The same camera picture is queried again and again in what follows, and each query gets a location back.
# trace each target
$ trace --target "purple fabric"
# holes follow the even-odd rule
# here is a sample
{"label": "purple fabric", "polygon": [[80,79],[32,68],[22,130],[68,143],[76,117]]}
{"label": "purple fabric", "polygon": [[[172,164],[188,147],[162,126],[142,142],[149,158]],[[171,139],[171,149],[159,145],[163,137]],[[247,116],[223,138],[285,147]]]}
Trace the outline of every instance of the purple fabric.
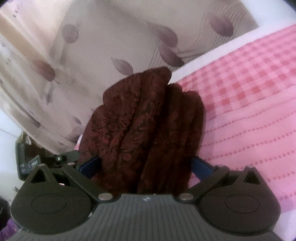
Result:
{"label": "purple fabric", "polygon": [[8,220],[7,225],[0,232],[0,241],[5,241],[12,237],[17,232],[17,226],[15,222],[11,219]]}

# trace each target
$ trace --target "blue pad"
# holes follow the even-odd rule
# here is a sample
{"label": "blue pad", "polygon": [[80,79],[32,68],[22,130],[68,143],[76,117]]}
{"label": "blue pad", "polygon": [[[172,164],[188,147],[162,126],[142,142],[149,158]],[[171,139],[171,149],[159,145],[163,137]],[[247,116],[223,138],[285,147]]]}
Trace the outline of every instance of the blue pad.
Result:
{"label": "blue pad", "polygon": [[213,167],[206,164],[198,156],[191,158],[191,171],[196,175],[199,180],[203,180],[213,174]]}
{"label": "blue pad", "polygon": [[92,179],[99,172],[101,167],[101,158],[97,156],[81,165],[79,167],[79,172],[88,179]]}

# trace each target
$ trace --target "metal rivet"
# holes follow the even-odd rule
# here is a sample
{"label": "metal rivet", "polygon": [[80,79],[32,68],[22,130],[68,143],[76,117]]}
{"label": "metal rivet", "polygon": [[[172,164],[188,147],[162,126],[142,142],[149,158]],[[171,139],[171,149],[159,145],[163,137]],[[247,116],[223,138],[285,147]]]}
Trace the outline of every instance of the metal rivet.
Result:
{"label": "metal rivet", "polygon": [[189,201],[194,198],[194,196],[191,193],[182,193],[180,194],[179,198],[183,201]]}
{"label": "metal rivet", "polygon": [[109,201],[113,198],[111,193],[101,193],[98,198],[102,201]]}

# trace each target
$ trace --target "maroon floral fabric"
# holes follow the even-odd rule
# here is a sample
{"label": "maroon floral fabric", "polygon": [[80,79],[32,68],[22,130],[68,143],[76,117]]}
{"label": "maroon floral fabric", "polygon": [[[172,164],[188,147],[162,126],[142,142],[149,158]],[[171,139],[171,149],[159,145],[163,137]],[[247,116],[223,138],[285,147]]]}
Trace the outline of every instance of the maroon floral fabric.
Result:
{"label": "maroon floral fabric", "polygon": [[79,162],[94,155],[102,170],[93,178],[113,193],[172,193],[187,188],[189,157],[195,155],[204,106],[195,91],[168,82],[171,72],[150,69],[104,92],[103,105],[89,120]]}

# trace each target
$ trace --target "leaf pattern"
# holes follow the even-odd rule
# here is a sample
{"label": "leaf pattern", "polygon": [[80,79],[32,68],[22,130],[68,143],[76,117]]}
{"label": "leaf pattern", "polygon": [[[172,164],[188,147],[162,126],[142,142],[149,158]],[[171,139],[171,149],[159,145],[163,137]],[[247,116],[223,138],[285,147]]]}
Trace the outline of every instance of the leaf pattern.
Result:
{"label": "leaf pattern", "polygon": [[32,114],[32,115],[35,115],[32,111],[30,111],[30,110],[28,110],[28,112],[30,113],[30,114]]}
{"label": "leaf pattern", "polygon": [[75,43],[79,37],[79,29],[73,24],[66,24],[62,27],[62,37],[66,43]]}
{"label": "leaf pattern", "polygon": [[49,105],[49,103],[52,103],[52,94],[53,94],[53,91],[54,91],[54,85],[51,84],[51,86],[49,88],[49,91],[48,91],[47,95],[45,96],[46,105]]}
{"label": "leaf pattern", "polygon": [[178,44],[177,34],[169,27],[149,23],[149,26],[153,32],[153,34],[159,38],[164,44],[169,47],[175,48]]}
{"label": "leaf pattern", "polygon": [[211,27],[217,34],[225,37],[231,37],[233,35],[233,25],[230,22],[229,18],[225,15],[217,16],[209,12],[207,18],[210,22]]}
{"label": "leaf pattern", "polygon": [[49,64],[41,60],[34,60],[32,68],[49,82],[52,82],[55,78],[54,69]]}
{"label": "leaf pattern", "polygon": [[161,58],[167,64],[174,67],[181,67],[184,65],[183,60],[178,57],[168,46],[160,42],[158,45],[158,50]]}
{"label": "leaf pattern", "polygon": [[77,117],[75,116],[72,116],[72,117],[77,124],[81,125],[81,121]]}
{"label": "leaf pattern", "polygon": [[31,115],[29,115],[28,120],[37,128],[40,128],[41,124],[39,121],[37,121],[34,117],[32,117]]}
{"label": "leaf pattern", "polygon": [[123,59],[111,58],[114,67],[123,75],[129,76],[133,74],[133,67]]}

